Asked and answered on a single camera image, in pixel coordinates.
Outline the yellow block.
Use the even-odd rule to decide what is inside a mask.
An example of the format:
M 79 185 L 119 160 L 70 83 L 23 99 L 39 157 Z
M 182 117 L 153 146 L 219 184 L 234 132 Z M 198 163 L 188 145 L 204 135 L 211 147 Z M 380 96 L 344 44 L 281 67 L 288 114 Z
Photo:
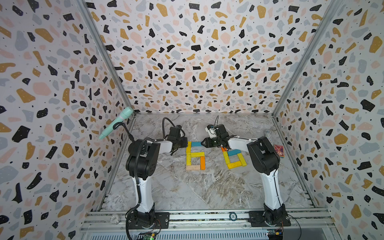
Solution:
M 188 142 L 188 146 L 186 148 L 186 154 L 187 155 L 191 154 L 191 149 L 192 149 L 192 142 Z
M 245 158 L 244 158 L 243 154 L 239 153 L 239 154 L 237 154 L 237 156 L 238 156 L 239 161 L 241 162 L 242 166 L 243 167 L 247 166 L 247 163 L 245 161 Z
M 198 152 L 198 153 L 191 153 L 192 158 L 200 158 L 200 157 L 205 157 L 204 152 Z
M 186 165 L 187 165 L 187 166 L 191 166 L 191 165 L 192 165 L 192 157 L 191 157 L 191 154 L 190 154 L 190 153 L 187 153 L 187 154 L 186 154 L 186 157 L 187 157 Z
M 240 161 L 237 161 L 237 162 L 234 162 L 234 163 L 229 163 L 227 164 L 227 167 L 231 170 L 231 169 L 234 169 L 234 168 L 238 168 L 238 167 L 242 167 L 243 164 L 242 162 Z

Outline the teal block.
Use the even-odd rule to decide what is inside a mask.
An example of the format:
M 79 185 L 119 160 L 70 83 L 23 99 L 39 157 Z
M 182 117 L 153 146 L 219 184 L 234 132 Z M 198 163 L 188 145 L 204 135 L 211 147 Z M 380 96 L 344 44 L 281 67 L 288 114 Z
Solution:
M 242 152 L 240 150 L 230 150 L 230 151 L 227 151 L 228 153 L 228 156 L 235 156 L 237 154 L 241 154 Z
M 200 142 L 191 142 L 192 147 L 202 147 L 202 144 Z

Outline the yellow-green block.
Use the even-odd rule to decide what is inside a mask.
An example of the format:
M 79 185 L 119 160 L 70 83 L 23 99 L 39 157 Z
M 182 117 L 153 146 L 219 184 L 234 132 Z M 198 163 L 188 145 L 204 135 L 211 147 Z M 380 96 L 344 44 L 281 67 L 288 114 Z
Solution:
M 224 152 L 223 152 L 223 156 L 224 156 L 224 159 L 225 159 L 226 164 L 229 165 L 229 164 L 231 163 L 231 161 L 230 161 L 228 152 L 227 152 L 227 151 L 224 151 Z

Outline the beige wooden block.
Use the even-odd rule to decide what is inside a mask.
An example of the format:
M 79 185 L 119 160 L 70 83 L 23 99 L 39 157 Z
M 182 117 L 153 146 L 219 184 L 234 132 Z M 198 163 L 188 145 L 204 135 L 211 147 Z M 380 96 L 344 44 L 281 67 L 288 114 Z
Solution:
M 199 170 L 201 170 L 201 166 L 200 165 L 187 165 L 186 170 L 187 171 L 199 171 Z

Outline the orange block small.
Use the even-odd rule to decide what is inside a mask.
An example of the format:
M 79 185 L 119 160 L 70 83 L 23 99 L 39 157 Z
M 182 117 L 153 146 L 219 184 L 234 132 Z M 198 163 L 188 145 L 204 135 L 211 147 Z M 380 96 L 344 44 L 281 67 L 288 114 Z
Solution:
M 206 169 L 206 159 L 204 156 L 200 157 L 200 168 L 201 168 L 201 170 Z

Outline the yellow block front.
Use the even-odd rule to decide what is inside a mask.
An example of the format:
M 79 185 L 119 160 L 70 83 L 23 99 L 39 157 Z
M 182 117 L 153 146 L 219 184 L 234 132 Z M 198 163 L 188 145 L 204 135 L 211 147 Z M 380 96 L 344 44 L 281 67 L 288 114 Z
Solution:
M 243 164 L 242 162 L 240 161 L 237 161 L 237 162 L 234 162 L 234 163 L 229 163 L 227 164 L 227 167 L 231 170 L 231 169 L 234 169 L 234 168 L 238 168 L 238 167 L 242 167 Z

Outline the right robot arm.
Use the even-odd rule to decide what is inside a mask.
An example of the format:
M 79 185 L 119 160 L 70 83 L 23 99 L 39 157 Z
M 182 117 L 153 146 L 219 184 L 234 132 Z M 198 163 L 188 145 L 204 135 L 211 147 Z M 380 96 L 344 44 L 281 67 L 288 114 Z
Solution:
M 249 139 L 230 135 L 223 124 L 207 125 L 205 130 L 209 134 L 201 142 L 205 148 L 223 147 L 249 153 L 254 168 L 262 178 L 265 193 L 264 221 L 269 226 L 280 223 L 287 213 L 278 181 L 280 157 L 268 138 Z

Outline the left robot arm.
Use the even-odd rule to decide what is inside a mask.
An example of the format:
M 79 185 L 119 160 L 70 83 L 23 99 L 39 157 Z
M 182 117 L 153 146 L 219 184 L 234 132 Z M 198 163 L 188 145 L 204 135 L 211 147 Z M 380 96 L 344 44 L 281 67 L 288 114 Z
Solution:
M 164 139 L 139 139 L 129 146 L 126 169 L 134 181 L 137 201 L 136 206 L 128 211 L 129 218 L 144 224 L 155 221 L 151 176 L 156 170 L 159 155 L 169 153 L 172 156 L 187 146 L 188 139 L 181 125 L 170 127 L 170 133 Z

